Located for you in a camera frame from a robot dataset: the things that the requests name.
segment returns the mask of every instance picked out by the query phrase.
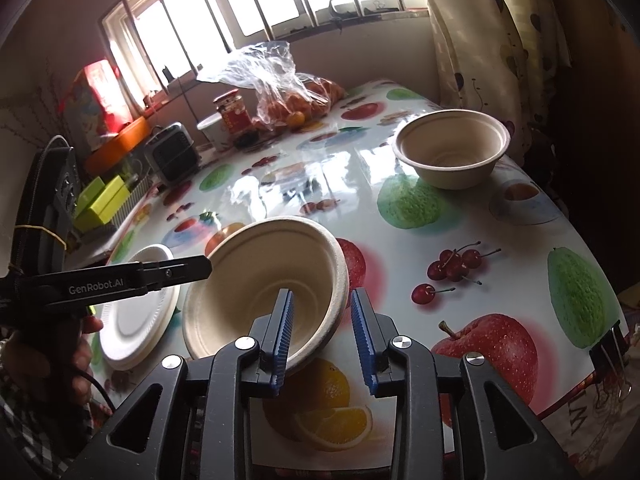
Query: red can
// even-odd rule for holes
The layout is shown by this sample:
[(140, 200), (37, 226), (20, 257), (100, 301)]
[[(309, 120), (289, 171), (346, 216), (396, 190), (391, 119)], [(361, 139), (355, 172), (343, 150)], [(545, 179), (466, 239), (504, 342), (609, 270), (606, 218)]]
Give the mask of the red can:
[(251, 117), (246, 111), (244, 101), (237, 88), (216, 97), (213, 99), (213, 104), (232, 136), (239, 135), (253, 127)]

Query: window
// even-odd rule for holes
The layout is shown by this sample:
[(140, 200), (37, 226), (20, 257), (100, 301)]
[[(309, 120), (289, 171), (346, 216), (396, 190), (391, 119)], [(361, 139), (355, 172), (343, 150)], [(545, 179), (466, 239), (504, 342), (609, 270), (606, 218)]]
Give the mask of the window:
[(142, 111), (234, 48), (320, 27), (336, 16), (426, 6), (426, 0), (120, 0), (103, 17), (102, 31)]

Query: binder clip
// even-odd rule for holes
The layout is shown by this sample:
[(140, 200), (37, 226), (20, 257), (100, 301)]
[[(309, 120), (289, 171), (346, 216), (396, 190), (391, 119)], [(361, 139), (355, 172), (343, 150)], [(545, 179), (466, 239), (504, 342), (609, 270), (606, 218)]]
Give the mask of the binder clip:
[(602, 382), (610, 372), (616, 377), (620, 392), (618, 401), (623, 402), (631, 393), (631, 383), (626, 378), (623, 355), (629, 350), (629, 344), (620, 331), (620, 321), (595, 344), (589, 355), (593, 362), (596, 382)]

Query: fruit-patterned tablecloth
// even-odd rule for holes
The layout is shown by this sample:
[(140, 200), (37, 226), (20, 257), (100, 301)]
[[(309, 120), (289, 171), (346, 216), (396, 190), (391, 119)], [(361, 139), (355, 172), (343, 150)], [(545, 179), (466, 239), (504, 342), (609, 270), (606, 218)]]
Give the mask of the fruit-patterned tablecloth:
[[(207, 161), (211, 154), (204, 152), (191, 180), (150, 192), (139, 204), (111, 262), (159, 242), (175, 256), (208, 254), (251, 222), (311, 218), (338, 238), (351, 287), (364, 286), (400, 333), (449, 355), (482, 352), (535, 412), (549, 410), (593, 372), (589, 348), (622, 312), (580, 236), (506, 156), (484, 184), (455, 192), (424, 184), (395, 158), (394, 132), (436, 109), (391, 81), (371, 82), (349, 92), (322, 121), (253, 153)], [(477, 267), (469, 280), (428, 278), (442, 251), (475, 242), (469, 249), (480, 255), (500, 251), (469, 253)], [(432, 299), (426, 285), (456, 290)], [(438, 327), (442, 321), (454, 337)], [(180, 312), (152, 354), (128, 372), (109, 369), (98, 337), (93, 346), (94, 373), (117, 404), (162, 357), (189, 355)], [(369, 396), (345, 316), (320, 357), (287, 378), (279, 399), (252, 403), (254, 463), (303, 470), (388, 466), (395, 408), (395, 399)], [(444, 431), (451, 450), (452, 432)]]

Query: orange tray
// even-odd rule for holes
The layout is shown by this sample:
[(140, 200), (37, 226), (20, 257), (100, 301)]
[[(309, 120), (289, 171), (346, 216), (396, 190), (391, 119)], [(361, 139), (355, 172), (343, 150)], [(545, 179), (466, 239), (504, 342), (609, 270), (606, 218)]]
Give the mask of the orange tray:
[(84, 162), (85, 171), (92, 177), (103, 175), (119, 163), (142, 140), (146, 139), (150, 133), (151, 127), (147, 120), (144, 117), (136, 119), (125, 126), (117, 137), (113, 137), (89, 156)]

